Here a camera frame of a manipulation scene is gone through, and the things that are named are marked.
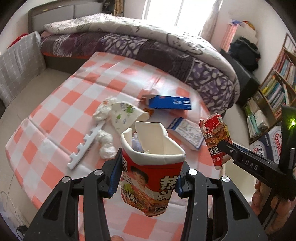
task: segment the cardboard box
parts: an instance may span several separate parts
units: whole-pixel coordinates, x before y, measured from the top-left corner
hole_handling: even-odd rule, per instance
[[[190,98],[161,95],[143,95],[146,105],[153,109],[191,110]]]
[[[250,150],[278,164],[281,155],[281,141],[281,127],[275,126],[251,144]]]
[[[204,140],[199,126],[182,117],[174,119],[168,127],[168,132],[176,136],[191,150],[199,150]]]

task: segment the red cloth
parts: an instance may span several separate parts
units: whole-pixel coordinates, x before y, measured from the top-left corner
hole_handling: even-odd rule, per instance
[[[8,48],[10,48],[10,47],[11,47],[12,45],[14,45],[16,42],[20,41],[20,39],[21,39],[22,37],[26,36],[26,35],[28,35],[28,34],[22,34],[21,36],[17,37],[17,38],[15,39],[15,41],[13,41],[11,45],[9,45]]]

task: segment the finger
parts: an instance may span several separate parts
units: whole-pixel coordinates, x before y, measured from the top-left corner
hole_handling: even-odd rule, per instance
[[[261,181],[257,181],[255,184],[255,189],[260,190],[260,186],[261,186]]]
[[[276,232],[277,230],[274,230],[272,228],[272,226],[269,226],[267,229],[265,229],[265,233],[266,234],[273,234],[274,232]]]
[[[277,216],[277,218],[271,225],[272,229],[274,231],[281,229],[285,225],[285,222],[287,221],[287,219],[288,219],[288,215],[285,215],[284,217]]]
[[[279,201],[279,196],[276,195],[272,201],[271,201],[271,208],[275,209],[277,206],[277,203]],[[276,209],[276,212],[279,216],[284,217],[289,214],[289,211],[291,210],[291,203],[288,200],[281,200],[279,203],[279,206]]]
[[[255,206],[259,207],[260,203],[262,202],[262,195],[259,190],[256,190],[252,197],[252,202],[254,203]]]
[[[119,237],[117,235],[113,235],[111,237],[111,241],[124,241],[122,237]]]
[[[251,208],[253,209],[254,213],[256,214],[256,216],[258,216],[261,212],[261,208],[257,207],[256,205],[254,205],[254,203],[251,204]]]

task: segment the bookshelf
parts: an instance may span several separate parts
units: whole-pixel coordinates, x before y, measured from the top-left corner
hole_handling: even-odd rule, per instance
[[[267,117],[266,130],[256,138],[250,138],[250,144],[269,132],[281,121],[281,104],[289,99],[289,105],[296,107],[296,45],[291,37],[286,34],[280,53],[269,74],[253,95],[258,107]]]

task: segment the curtain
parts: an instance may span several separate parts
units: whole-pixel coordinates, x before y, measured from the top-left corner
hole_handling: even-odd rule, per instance
[[[124,0],[105,0],[103,3],[103,13],[123,17],[123,6]]]
[[[113,16],[123,17],[123,4],[124,0],[115,0]]]
[[[221,2],[222,2],[222,0],[217,0],[214,3],[214,5],[212,7],[212,11],[211,11],[208,19],[206,20],[205,25],[203,26],[202,30],[200,31],[200,36],[209,42],[211,41],[213,34],[214,34]]]

